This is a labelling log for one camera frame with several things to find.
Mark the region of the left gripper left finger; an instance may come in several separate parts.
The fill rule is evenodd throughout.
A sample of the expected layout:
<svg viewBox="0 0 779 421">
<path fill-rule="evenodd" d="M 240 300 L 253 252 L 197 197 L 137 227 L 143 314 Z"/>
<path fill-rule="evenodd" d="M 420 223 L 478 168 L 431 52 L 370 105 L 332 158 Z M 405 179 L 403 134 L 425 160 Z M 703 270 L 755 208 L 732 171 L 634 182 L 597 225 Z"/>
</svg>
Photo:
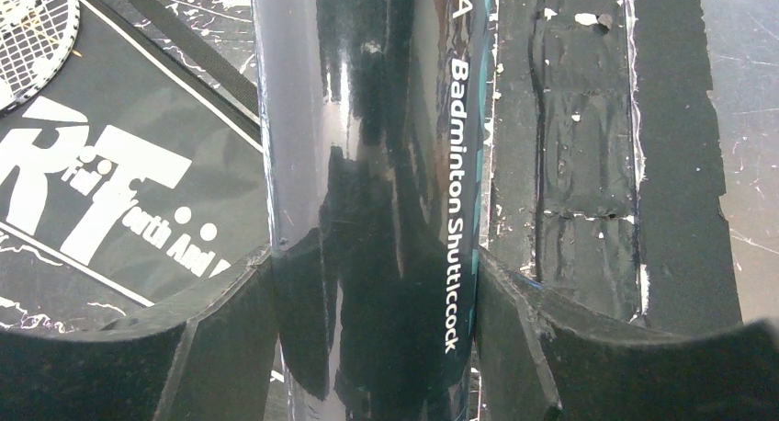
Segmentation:
<svg viewBox="0 0 779 421">
<path fill-rule="evenodd" d="M 3 331 L 1 417 L 260 420 L 276 342 L 271 261 L 257 252 L 98 331 Z"/>
</svg>

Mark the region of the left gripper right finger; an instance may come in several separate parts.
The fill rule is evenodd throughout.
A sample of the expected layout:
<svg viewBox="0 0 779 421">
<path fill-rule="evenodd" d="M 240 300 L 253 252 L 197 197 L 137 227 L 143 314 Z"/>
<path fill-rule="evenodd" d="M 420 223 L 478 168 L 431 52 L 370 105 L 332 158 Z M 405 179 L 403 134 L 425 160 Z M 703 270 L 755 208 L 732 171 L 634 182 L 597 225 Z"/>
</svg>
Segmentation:
<svg viewBox="0 0 779 421">
<path fill-rule="evenodd" d="M 476 345 L 495 420 L 775 420 L 778 323 L 670 334 L 598 313 L 479 251 Z"/>
</svg>

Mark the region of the black shuttlecock tube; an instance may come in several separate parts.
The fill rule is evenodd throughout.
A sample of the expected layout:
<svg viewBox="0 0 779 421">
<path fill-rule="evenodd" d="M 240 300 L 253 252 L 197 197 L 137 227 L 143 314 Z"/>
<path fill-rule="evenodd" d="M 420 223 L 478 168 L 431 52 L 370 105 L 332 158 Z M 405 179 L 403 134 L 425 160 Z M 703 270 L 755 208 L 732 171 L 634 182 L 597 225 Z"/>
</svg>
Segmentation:
<svg viewBox="0 0 779 421">
<path fill-rule="evenodd" d="M 464 420 L 491 0 L 252 0 L 293 420 Z"/>
</svg>

